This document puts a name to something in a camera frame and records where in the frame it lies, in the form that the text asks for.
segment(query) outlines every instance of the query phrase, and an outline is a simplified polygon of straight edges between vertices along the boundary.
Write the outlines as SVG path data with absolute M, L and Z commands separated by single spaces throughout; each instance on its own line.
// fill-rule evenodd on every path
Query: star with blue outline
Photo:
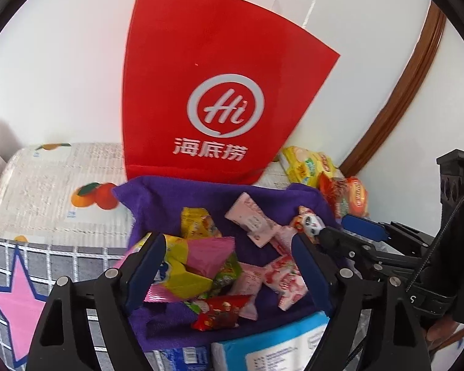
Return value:
M 8 325 L 15 368 L 27 361 L 32 336 L 47 299 L 36 292 L 16 246 L 9 286 L 0 286 L 0 313 Z

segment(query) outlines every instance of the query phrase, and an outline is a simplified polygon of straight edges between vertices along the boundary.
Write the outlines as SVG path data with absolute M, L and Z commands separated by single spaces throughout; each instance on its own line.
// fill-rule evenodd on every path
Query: blue package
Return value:
M 315 313 L 280 328 L 212 343 L 215 371 L 303 371 L 328 323 Z
M 146 357 L 155 371 L 207 371 L 211 368 L 209 346 L 154 350 L 146 353 Z

